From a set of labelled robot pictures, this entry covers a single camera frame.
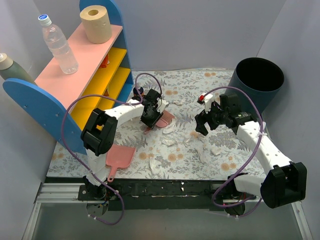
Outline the pink hand brush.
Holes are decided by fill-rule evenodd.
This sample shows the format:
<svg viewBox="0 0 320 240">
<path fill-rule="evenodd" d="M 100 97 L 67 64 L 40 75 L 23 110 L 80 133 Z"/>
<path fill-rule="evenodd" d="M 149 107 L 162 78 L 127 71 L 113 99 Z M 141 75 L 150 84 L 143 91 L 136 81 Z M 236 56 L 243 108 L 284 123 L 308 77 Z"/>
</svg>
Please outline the pink hand brush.
<svg viewBox="0 0 320 240">
<path fill-rule="evenodd" d="M 156 127 L 155 125 L 156 125 L 156 122 L 159 120 L 159 118 L 162 118 L 164 122 L 163 128 L 171 124 L 172 120 L 175 118 L 175 116 L 172 115 L 167 110 L 164 110 L 162 113 L 159 113 L 157 111 L 151 111 L 151 113 L 148 113 L 146 116 L 152 117 L 152 129 L 149 128 L 150 130 L 153 130 Z"/>
</svg>

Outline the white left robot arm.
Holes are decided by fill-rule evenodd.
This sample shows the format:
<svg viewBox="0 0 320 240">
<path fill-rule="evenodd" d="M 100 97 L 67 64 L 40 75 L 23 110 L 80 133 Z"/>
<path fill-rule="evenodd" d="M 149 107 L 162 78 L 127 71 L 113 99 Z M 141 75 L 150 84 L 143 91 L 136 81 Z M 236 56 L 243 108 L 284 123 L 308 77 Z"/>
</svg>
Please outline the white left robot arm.
<svg viewBox="0 0 320 240">
<path fill-rule="evenodd" d="M 111 166 L 107 175 L 107 159 L 118 162 L 132 160 L 133 148 L 114 144 L 117 127 L 139 117 L 141 122 L 153 129 L 164 115 L 169 102 L 162 99 L 154 89 L 142 97 L 134 96 L 126 103 L 111 109 L 95 108 L 81 133 L 81 140 L 87 154 L 89 174 L 85 177 L 85 185 L 90 186 L 89 194 L 95 200 L 106 196 L 106 187 L 101 183 L 112 182 L 118 166 Z"/>
</svg>

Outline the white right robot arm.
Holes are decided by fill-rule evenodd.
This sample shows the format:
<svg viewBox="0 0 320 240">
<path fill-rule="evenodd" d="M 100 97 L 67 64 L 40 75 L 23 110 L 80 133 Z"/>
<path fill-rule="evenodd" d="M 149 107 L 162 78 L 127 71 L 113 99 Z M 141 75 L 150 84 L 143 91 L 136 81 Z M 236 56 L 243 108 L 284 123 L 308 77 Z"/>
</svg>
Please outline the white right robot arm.
<svg viewBox="0 0 320 240">
<path fill-rule="evenodd" d="M 285 156 L 263 132 L 264 127 L 249 112 L 244 112 L 236 94 L 222 94 L 220 102 L 212 94 L 203 93 L 197 102 L 204 110 L 195 116 L 195 130 L 206 136 L 208 124 L 211 130 L 225 125 L 252 151 L 262 165 L 265 178 L 243 173 L 240 168 L 213 194 L 226 189 L 227 195 L 237 199 L 243 193 L 260 197 L 271 209 L 302 201 L 306 197 L 307 168 L 302 162 L 293 162 Z"/>
</svg>

